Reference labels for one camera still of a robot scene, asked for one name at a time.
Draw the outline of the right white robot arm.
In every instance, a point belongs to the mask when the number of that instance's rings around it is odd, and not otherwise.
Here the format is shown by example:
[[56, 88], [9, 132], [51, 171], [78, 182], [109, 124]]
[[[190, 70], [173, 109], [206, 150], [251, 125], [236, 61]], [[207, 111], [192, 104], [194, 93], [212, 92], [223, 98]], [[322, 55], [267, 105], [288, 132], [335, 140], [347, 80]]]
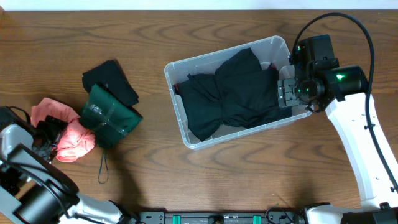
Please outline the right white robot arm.
[[281, 107], [324, 111], [335, 127], [353, 168], [360, 209], [329, 203], [298, 212], [295, 223], [397, 223], [397, 161], [378, 121], [369, 84], [359, 66], [315, 62], [277, 82]]

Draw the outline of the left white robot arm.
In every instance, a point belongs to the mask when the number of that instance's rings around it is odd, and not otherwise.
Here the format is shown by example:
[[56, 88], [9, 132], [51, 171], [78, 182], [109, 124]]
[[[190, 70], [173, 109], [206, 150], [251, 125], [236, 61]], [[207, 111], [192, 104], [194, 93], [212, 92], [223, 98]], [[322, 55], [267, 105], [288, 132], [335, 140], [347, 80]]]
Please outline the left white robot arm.
[[1, 107], [1, 213], [14, 223], [139, 223], [112, 201], [79, 193], [51, 163], [68, 124], [47, 116], [38, 126]]

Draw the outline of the black garment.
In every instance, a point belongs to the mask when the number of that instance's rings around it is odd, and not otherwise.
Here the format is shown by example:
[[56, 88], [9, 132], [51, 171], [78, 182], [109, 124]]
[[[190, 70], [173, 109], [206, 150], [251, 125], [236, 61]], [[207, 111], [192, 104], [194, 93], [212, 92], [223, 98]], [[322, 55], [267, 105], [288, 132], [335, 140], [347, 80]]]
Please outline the black garment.
[[139, 102], [139, 96], [130, 85], [117, 60], [107, 60], [87, 72], [83, 72], [82, 84], [90, 93], [94, 85], [99, 85], [125, 106], [131, 107]]
[[189, 130], [208, 139], [220, 126], [246, 129], [292, 116], [278, 103], [278, 70], [263, 69], [250, 48], [240, 50], [213, 74], [188, 75], [179, 85]]

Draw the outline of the red navy plaid shirt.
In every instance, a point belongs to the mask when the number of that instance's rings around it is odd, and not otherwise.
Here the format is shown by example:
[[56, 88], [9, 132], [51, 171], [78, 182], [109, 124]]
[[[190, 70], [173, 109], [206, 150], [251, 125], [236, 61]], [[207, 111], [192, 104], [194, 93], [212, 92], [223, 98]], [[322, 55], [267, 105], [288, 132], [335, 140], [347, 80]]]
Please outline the red navy plaid shirt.
[[[277, 67], [276, 67], [275, 64], [270, 63], [270, 64], [268, 65], [267, 69], [268, 69], [268, 70], [277, 70]], [[179, 95], [179, 85], [181, 85], [181, 83], [176, 83], [176, 84], [174, 85], [174, 90], [175, 90], [176, 94], [178, 94], [178, 95]]]

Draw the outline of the dark green taped garment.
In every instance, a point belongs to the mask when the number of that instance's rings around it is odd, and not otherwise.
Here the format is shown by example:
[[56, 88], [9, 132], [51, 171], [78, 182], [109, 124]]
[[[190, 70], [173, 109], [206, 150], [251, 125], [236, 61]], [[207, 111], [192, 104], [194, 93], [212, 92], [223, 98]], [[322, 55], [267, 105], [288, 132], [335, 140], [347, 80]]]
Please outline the dark green taped garment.
[[142, 121], [142, 116], [123, 105], [110, 92], [99, 85], [91, 88], [88, 101], [80, 117], [80, 124], [95, 134], [95, 144], [103, 149], [99, 165], [98, 182], [107, 183], [101, 178], [103, 169], [108, 169], [108, 150], [131, 133]]

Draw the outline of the pink satin garment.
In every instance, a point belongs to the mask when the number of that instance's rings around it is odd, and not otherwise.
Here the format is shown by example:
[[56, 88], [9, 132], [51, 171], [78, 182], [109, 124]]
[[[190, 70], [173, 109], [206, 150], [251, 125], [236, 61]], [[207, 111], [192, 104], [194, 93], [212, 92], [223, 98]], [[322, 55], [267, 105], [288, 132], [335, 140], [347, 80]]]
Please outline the pink satin garment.
[[56, 149], [56, 158], [60, 162], [74, 162], [83, 157], [95, 147], [95, 134], [84, 128], [75, 110], [61, 102], [44, 98], [31, 109], [31, 121], [37, 127], [49, 115], [68, 123], [68, 126]]

